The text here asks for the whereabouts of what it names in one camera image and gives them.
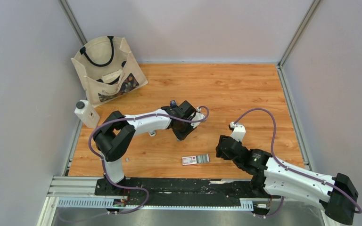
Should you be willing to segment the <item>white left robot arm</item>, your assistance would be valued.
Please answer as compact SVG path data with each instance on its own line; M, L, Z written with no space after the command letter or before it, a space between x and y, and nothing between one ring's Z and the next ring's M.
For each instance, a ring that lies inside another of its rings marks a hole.
M177 140L182 141L208 116L206 106L194 108L188 101L180 105L172 101L149 113L124 115L120 111L112 112L88 140L90 150L102 161L108 191L113 195L124 192L122 157L135 136L144 133L154 136L157 130L170 129Z

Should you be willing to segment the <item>dark blue stapler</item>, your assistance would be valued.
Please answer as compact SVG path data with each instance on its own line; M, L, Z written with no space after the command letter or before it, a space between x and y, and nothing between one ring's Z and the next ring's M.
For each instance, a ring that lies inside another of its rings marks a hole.
M177 103L176 103L175 100L171 100L171 101L170 101L170 107L171 107L171 108L177 107Z

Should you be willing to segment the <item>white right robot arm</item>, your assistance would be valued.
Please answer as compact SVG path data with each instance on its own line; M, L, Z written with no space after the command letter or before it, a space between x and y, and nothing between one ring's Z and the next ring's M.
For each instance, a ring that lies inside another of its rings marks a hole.
M349 176L335 177L315 173L277 159L260 149L247 149L226 135L219 137L216 157L232 161L240 170L252 175L250 191L256 197L265 194L283 196L323 210L332 220L352 225L358 191Z

